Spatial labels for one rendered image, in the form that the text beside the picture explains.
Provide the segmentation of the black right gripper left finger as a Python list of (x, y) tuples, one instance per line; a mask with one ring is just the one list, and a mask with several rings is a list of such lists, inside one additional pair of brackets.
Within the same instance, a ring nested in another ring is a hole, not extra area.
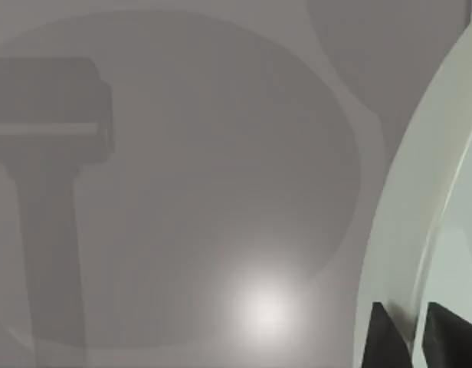
[(377, 301), (372, 303), (360, 368), (413, 368), (406, 342)]

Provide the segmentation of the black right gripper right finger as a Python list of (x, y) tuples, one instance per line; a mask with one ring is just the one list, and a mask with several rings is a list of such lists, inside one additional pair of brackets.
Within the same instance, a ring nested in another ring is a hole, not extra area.
[(472, 323), (430, 302), (421, 346), (427, 368), (472, 368)]

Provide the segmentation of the pale green round plate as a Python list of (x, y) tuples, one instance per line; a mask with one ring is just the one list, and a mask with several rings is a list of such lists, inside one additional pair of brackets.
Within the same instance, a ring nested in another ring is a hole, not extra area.
[(359, 279), (352, 368), (373, 302), (427, 368), (428, 304), (472, 323), (472, 19), (425, 91), (385, 181)]

